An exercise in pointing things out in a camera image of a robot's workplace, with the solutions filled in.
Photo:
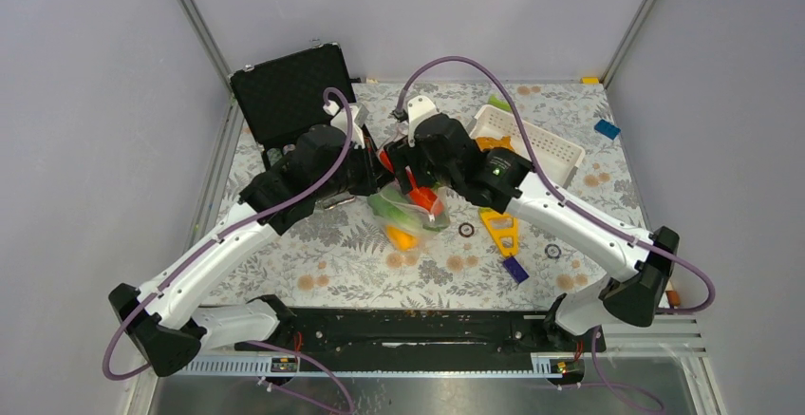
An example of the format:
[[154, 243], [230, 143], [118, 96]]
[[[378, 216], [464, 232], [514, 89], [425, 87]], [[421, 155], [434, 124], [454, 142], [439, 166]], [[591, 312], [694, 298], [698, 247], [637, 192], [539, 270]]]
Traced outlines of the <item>orange carrot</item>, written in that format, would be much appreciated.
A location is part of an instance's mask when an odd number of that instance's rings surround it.
[[404, 194], [407, 200], [423, 210], [426, 210], [430, 215], [438, 216], [444, 212], [444, 204], [441, 199], [438, 197], [436, 192], [431, 188], [427, 187], [420, 187], [410, 168], [405, 168], [405, 174], [407, 175], [407, 180], [411, 185], [411, 190]]

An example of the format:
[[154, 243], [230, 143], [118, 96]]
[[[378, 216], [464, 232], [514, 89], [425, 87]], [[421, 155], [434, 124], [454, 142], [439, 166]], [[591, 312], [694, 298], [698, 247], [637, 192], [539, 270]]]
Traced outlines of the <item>clear zip top bag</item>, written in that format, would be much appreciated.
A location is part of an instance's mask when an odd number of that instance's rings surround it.
[[378, 193], [369, 196], [367, 203], [380, 225], [396, 228], [412, 236], [432, 236], [451, 224], [441, 197], [437, 197], [435, 211], [428, 210], [404, 195], [397, 182], [389, 183]]

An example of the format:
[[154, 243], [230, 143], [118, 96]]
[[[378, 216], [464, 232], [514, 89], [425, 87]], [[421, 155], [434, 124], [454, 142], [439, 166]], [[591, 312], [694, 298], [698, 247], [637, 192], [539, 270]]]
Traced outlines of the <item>green lettuce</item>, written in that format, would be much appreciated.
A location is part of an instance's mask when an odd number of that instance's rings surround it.
[[367, 203], [379, 221], [400, 229], [418, 231], [430, 219], [428, 213], [411, 204], [393, 186], [387, 186], [379, 193], [370, 196]]

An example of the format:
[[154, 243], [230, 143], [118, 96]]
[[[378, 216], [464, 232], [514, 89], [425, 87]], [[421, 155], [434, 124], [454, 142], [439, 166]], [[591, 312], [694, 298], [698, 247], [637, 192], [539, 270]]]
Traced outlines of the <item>yellow bell pepper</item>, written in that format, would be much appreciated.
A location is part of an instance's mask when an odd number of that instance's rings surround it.
[[419, 240], [415, 236], [396, 227], [385, 226], [384, 232], [390, 243], [399, 251], [409, 251], [419, 246]]

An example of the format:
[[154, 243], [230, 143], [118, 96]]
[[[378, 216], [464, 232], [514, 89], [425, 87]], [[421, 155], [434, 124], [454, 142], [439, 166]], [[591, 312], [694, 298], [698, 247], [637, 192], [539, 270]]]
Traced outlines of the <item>white plastic basket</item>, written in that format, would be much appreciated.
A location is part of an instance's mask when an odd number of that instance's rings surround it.
[[[523, 122], [528, 140], [540, 166], [555, 184], [567, 188], [585, 157], [585, 150], [534, 124]], [[514, 151], [528, 159], [529, 153], [512, 113], [494, 106], [482, 106], [469, 125], [471, 138], [509, 136]]]

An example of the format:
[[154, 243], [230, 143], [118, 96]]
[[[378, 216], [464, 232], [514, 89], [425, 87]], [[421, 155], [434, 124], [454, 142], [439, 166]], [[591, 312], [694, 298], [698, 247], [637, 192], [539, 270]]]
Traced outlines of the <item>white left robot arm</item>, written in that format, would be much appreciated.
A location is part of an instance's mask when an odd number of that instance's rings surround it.
[[288, 346], [295, 326], [268, 297], [224, 307], [203, 302], [250, 255], [311, 216], [318, 201], [377, 193], [390, 174], [376, 152], [364, 125], [320, 124], [301, 134], [294, 149], [255, 176], [228, 214], [179, 260], [139, 286], [121, 283], [109, 293], [120, 326], [104, 353], [104, 375], [134, 375], [110, 368], [122, 336], [159, 377], [177, 373], [206, 349], [259, 340], [271, 349]]

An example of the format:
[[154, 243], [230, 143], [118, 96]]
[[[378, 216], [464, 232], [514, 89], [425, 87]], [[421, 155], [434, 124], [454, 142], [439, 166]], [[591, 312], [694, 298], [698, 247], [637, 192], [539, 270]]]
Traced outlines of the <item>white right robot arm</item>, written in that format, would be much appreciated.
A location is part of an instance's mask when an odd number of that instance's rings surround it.
[[554, 349], [570, 349], [604, 324], [652, 325], [673, 270], [675, 232], [621, 224], [552, 184], [516, 152], [480, 149], [459, 121], [441, 113], [425, 118], [411, 138], [386, 144], [384, 152], [404, 191], [449, 187], [475, 206], [558, 237], [605, 270], [601, 281], [552, 304], [544, 335]]

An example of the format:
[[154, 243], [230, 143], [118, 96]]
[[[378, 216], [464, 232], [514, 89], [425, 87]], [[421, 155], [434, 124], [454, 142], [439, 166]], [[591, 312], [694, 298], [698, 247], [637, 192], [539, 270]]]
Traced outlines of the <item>orange brown food piece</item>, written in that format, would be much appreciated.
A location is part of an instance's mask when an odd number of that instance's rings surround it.
[[505, 148], [511, 151], [514, 150], [511, 145], [511, 138], [509, 136], [502, 138], [478, 137], [476, 138], [476, 142], [481, 151], [492, 150], [495, 148]]

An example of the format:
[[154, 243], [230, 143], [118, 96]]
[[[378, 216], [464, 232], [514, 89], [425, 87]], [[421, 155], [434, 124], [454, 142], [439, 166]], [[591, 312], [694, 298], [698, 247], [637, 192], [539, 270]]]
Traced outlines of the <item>black poker chip case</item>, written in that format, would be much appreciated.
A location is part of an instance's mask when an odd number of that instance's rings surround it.
[[328, 123], [323, 92], [340, 90], [357, 101], [344, 53], [336, 43], [322, 44], [234, 72], [229, 83], [253, 138], [261, 148], [265, 168], [269, 151], [281, 149], [316, 124]]

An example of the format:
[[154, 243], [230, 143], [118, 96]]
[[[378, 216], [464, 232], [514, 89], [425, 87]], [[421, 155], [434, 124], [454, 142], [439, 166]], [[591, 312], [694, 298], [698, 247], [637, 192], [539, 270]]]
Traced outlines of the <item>green plastic piece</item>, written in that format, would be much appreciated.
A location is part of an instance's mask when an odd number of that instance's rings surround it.
[[509, 112], [509, 113], [512, 112], [512, 108], [509, 105], [509, 103], [504, 99], [498, 98], [496, 95], [490, 95], [488, 100], [487, 100], [487, 104], [489, 104], [491, 106], [494, 106], [494, 107], [496, 107], [498, 109], [501, 109], [501, 110], [503, 110], [505, 112]]

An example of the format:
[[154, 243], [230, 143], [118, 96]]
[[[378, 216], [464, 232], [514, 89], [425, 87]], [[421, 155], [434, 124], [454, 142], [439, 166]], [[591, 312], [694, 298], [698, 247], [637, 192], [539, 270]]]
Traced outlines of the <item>yellow triangular plastic tool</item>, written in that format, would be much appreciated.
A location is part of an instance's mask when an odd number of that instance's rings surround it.
[[500, 253], [505, 257], [519, 253], [518, 220], [491, 208], [480, 208], [478, 215]]

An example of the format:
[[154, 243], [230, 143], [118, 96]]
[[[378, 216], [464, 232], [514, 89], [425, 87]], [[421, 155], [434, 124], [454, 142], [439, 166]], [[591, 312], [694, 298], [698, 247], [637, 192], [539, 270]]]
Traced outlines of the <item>floral table mat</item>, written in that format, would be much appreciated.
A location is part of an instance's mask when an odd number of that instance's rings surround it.
[[[571, 192], [630, 225], [644, 215], [619, 141], [594, 130], [612, 117], [600, 85], [510, 84], [525, 121], [585, 150]], [[519, 226], [516, 284], [475, 206], [446, 196], [450, 226], [411, 252], [395, 250], [363, 198], [318, 206], [252, 254], [207, 296], [210, 305], [274, 294], [294, 307], [542, 310], [602, 278], [589, 257], [528, 223]]]

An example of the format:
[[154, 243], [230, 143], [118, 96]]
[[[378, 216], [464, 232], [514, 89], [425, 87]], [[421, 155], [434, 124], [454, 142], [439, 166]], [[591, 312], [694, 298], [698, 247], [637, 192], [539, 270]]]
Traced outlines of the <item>purple toy brick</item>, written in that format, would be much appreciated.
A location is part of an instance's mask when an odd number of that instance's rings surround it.
[[502, 266], [516, 284], [526, 281], [530, 276], [514, 256], [508, 256], [502, 261]]

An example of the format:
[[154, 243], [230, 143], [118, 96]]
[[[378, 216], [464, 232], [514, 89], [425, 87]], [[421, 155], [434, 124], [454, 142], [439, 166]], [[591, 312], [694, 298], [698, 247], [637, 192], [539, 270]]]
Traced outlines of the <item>blue toy brick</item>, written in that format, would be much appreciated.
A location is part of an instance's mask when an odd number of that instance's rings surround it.
[[594, 130], [610, 140], [616, 140], [621, 134], [621, 128], [607, 120], [599, 120]]

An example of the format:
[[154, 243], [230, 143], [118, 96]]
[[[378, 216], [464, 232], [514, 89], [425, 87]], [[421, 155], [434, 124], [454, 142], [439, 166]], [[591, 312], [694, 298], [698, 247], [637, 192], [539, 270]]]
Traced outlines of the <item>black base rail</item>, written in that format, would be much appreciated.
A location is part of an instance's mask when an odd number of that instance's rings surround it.
[[281, 307], [270, 345], [333, 371], [526, 371], [535, 354], [603, 351], [601, 333], [569, 336], [543, 311], [355, 310]]

